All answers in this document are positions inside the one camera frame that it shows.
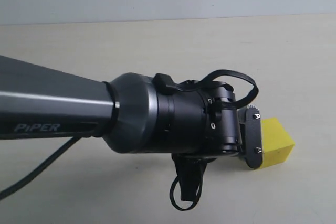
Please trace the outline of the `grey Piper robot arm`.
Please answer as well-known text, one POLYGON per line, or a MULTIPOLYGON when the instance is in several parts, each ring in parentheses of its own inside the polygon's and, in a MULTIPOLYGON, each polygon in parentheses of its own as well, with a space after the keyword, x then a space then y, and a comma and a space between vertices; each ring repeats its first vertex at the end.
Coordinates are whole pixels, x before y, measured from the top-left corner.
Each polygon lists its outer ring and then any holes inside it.
POLYGON ((241 151, 236 100, 216 70, 200 81, 175 83, 166 74, 125 73, 94 81, 9 57, 1 57, 1 139, 66 137, 68 141, 17 183, 1 191, 5 199, 25 187, 82 138, 102 138, 115 152, 170 153, 181 200, 198 203, 207 165, 241 151))

